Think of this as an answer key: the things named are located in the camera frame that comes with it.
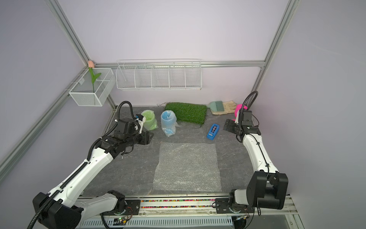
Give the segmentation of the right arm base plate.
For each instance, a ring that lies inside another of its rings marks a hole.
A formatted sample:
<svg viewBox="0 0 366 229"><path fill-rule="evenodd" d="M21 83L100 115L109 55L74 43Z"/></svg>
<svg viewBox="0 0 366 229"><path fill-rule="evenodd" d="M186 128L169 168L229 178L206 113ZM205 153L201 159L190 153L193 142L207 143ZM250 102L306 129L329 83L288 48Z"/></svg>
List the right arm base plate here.
<svg viewBox="0 0 366 229"><path fill-rule="evenodd" d="M216 198L212 203L212 207L216 210L218 214L244 214L253 213L253 208L244 204L237 204L234 200L229 198Z"/></svg>

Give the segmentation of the blue tape dispenser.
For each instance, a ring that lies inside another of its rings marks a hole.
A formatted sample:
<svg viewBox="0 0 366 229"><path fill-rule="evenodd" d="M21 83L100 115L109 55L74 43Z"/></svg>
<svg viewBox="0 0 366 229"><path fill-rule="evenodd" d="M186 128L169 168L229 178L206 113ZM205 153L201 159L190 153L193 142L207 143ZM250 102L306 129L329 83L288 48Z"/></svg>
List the blue tape dispenser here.
<svg viewBox="0 0 366 229"><path fill-rule="evenodd" d="M207 138L210 140L214 140L214 138L216 137L218 131L219 131L220 126L218 124L213 124L207 134Z"/></svg>

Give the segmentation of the bubble wrap sheet stack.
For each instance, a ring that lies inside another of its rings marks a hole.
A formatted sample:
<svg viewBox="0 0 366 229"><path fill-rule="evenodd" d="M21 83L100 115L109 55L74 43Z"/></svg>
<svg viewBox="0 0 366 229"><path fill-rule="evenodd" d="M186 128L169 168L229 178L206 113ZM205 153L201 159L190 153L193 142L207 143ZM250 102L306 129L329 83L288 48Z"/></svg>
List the bubble wrap sheet stack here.
<svg viewBox="0 0 366 229"><path fill-rule="evenodd" d="M215 144L162 143L153 189L178 192L221 192Z"/></svg>

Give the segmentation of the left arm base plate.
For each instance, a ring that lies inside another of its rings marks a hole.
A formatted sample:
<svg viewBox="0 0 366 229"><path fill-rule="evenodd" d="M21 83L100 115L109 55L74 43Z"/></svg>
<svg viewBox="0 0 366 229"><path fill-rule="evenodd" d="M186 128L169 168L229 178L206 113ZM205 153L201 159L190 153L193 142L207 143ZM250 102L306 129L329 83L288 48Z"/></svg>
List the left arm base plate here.
<svg viewBox="0 0 366 229"><path fill-rule="evenodd" d="M125 215L138 215L140 211L141 201L139 199L127 199L125 200L124 210L118 211L114 209L112 211L104 212L104 216L125 216Z"/></svg>

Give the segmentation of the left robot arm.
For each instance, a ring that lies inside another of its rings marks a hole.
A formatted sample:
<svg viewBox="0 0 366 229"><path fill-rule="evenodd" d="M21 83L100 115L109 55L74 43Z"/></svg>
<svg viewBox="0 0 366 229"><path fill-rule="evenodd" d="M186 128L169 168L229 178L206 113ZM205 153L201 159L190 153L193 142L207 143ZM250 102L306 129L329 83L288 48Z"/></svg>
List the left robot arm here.
<svg viewBox="0 0 366 229"><path fill-rule="evenodd" d="M121 102L114 126L92 143L83 163L58 186L48 193L40 192L33 199L35 215L28 228L39 222L49 229L75 229L80 222L111 211L132 216L125 195L118 191L111 190L86 201L78 198L104 167L128 153L127 148L151 142L153 134L143 130L145 122L145 116L134 114L129 101Z"/></svg>

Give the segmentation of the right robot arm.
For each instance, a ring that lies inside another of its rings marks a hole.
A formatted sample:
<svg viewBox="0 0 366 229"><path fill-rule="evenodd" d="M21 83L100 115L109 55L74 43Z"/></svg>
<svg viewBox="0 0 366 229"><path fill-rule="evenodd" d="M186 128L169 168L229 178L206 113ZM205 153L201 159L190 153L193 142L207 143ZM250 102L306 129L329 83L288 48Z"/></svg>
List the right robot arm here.
<svg viewBox="0 0 366 229"><path fill-rule="evenodd" d="M236 112L235 120L228 119L224 125L224 130L235 134L236 140L247 150L254 171L247 188L234 189L229 194L228 205L234 212L245 208L281 210L287 195L288 177L274 166L259 124L253 122L250 108L257 96L257 91L251 92Z"/></svg>

